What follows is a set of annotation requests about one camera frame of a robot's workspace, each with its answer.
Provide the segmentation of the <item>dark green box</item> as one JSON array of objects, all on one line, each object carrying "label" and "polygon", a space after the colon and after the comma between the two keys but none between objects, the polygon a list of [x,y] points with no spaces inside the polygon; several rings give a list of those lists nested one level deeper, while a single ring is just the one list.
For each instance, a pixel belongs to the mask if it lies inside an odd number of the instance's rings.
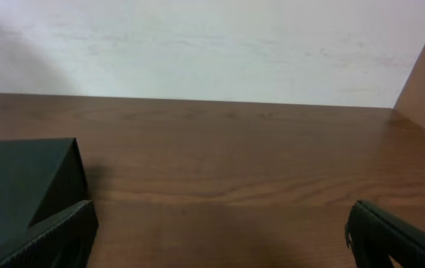
[{"label": "dark green box", "polygon": [[0,245],[88,198],[75,138],[0,141]]}]

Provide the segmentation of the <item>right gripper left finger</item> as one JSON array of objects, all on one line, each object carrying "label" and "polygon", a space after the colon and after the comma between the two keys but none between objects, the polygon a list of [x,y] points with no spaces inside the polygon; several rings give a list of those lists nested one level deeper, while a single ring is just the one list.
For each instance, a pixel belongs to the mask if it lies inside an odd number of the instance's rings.
[{"label": "right gripper left finger", "polygon": [[86,267],[98,230],[91,200],[82,200],[0,245],[0,267]]}]

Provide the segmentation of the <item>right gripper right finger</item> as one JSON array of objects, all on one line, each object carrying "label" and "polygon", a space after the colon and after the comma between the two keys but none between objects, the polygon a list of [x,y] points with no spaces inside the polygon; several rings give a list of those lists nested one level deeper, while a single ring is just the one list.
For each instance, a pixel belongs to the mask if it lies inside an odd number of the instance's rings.
[{"label": "right gripper right finger", "polygon": [[353,204],[345,242],[357,268],[425,267],[425,232],[367,200]]}]

